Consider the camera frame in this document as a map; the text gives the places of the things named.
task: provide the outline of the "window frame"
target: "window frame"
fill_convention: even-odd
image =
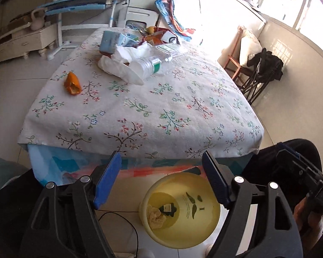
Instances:
[[[258,0],[258,4],[261,6],[264,0]],[[292,27],[290,27],[289,25],[287,25],[286,23],[277,20],[267,14],[264,14],[262,12],[259,12],[259,14],[264,17],[266,20],[271,20],[274,23],[276,23],[277,25],[289,30],[291,33],[293,33],[294,35],[296,35],[298,38],[300,38],[301,40],[303,40],[305,43],[307,43],[311,48],[313,48],[318,54],[320,54],[323,57],[323,49],[321,49],[317,44],[315,44],[311,39],[309,39],[307,36],[303,35],[300,32],[301,29],[301,24],[303,22],[303,20],[305,20],[307,12],[311,6],[311,2],[312,0],[303,0],[302,2],[302,6],[299,10],[297,19],[295,21],[295,23],[293,24]]]

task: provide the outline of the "blue gripper pad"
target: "blue gripper pad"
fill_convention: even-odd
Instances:
[[[121,164],[121,155],[119,152],[116,152],[96,186],[96,195],[93,201],[95,209],[99,209],[99,207],[107,201],[111,188],[113,187],[118,172],[120,171]]]
[[[206,173],[210,186],[213,189],[214,195],[218,203],[224,205],[225,208],[229,206],[230,201],[230,187],[231,182],[227,183],[225,177],[221,175],[217,166],[220,166],[228,176],[233,178],[233,174],[227,166],[219,165],[214,158],[205,151],[202,155],[202,167]]]

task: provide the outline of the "blue box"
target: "blue box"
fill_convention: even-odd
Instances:
[[[132,34],[122,34],[113,31],[104,31],[100,52],[114,53],[116,45],[123,47],[131,47],[139,43],[139,37]]]

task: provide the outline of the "wooden chair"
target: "wooden chair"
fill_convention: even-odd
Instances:
[[[243,35],[243,30],[244,28],[243,27],[238,27],[238,38],[237,38],[237,41],[234,45],[234,48],[233,48],[233,51],[231,52],[231,54],[228,56],[228,60],[226,62],[226,65],[224,66],[224,70],[227,70],[227,71],[231,71],[233,72],[233,76],[231,77],[233,81],[235,81],[237,78],[240,80],[241,83],[244,84],[243,80],[240,78],[239,74],[242,73],[244,75],[247,75],[247,76],[252,76],[253,74],[253,71],[247,69],[247,68],[244,68],[242,66],[240,66],[240,63],[239,63],[239,59],[235,59],[233,57],[236,49],[237,49],[237,46],[239,44],[239,41],[242,39],[242,35]],[[236,70],[233,70],[231,68],[228,68],[228,64],[232,62],[236,67],[237,69]]]

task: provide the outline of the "window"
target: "window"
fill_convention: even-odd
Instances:
[[[253,0],[262,13],[298,30],[323,50],[323,4],[320,0]]]
[[[263,0],[261,12],[293,27],[303,0]]]
[[[298,30],[323,50],[323,4],[320,0],[311,0]]]

